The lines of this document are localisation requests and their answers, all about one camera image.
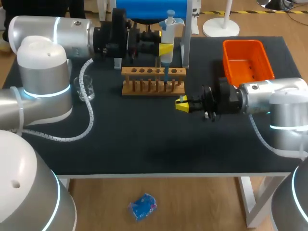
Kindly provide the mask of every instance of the white stand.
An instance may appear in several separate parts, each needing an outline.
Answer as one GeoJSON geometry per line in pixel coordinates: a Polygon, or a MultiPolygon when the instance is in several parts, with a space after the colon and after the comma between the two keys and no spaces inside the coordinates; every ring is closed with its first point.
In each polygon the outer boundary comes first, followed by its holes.
{"type": "Polygon", "coordinates": [[[232,0],[228,0],[225,18],[213,18],[203,24],[203,33],[208,37],[229,37],[238,36],[239,26],[229,20],[232,0]]]}

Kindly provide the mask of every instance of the orange basket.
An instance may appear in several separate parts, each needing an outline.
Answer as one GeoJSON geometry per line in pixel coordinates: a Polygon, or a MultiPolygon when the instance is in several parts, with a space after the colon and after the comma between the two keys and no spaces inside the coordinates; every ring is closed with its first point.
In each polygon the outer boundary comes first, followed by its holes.
{"type": "Polygon", "coordinates": [[[258,40],[223,42],[223,67],[228,82],[241,83],[275,79],[263,45],[258,40]]]}

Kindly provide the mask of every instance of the small glass cup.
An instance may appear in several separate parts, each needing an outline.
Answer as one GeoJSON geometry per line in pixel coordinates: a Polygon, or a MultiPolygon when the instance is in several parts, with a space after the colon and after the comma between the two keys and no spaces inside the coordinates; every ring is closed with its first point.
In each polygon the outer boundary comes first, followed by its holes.
{"type": "MultiPolygon", "coordinates": [[[[83,77],[83,84],[85,86],[85,90],[86,90],[89,101],[93,100],[95,97],[95,94],[94,94],[94,88],[92,84],[92,78],[90,76],[85,75],[83,77]]],[[[81,94],[80,85],[79,85],[79,77],[76,77],[74,79],[74,87],[78,92],[78,96],[80,100],[85,101],[84,97],[81,94]]]]}

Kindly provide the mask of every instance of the white table leg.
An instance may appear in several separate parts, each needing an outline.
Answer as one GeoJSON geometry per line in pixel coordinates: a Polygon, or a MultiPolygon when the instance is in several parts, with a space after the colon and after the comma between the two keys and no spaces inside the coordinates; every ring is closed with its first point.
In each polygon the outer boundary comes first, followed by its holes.
{"type": "Polygon", "coordinates": [[[258,227],[269,214],[271,198],[283,179],[284,177],[271,177],[265,179],[258,193],[259,198],[256,201],[250,177],[239,177],[248,228],[258,227]]]}
{"type": "Polygon", "coordinates": [[[61,183],[64,185],[64,187],[66,187],[66,189],[68,189],[69,187],[69,182],[70,182],[70,178],[64,178],[64,179],[61,179],[59,178],[59,180],[61,181],[61,183]]]}
{"type": "Polygon", "coordinates": [[[107,0],[97,0],[97,8],[100,21],[106,21],[107,0]]]}

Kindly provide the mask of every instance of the wooden test tube rack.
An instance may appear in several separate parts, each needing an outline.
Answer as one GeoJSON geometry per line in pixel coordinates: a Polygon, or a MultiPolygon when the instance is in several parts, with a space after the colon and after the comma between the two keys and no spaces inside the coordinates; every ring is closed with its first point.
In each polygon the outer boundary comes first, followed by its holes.
{"type": "Polygon", "coordinates": [[[122,67],[122,75],[125,76],[122,95],[184,95],[186,69],[169,68],[168,76],[171,81],[168,81],[166,85],[161,80],[165,76],[164,70],[163,67],[122,67]]]}

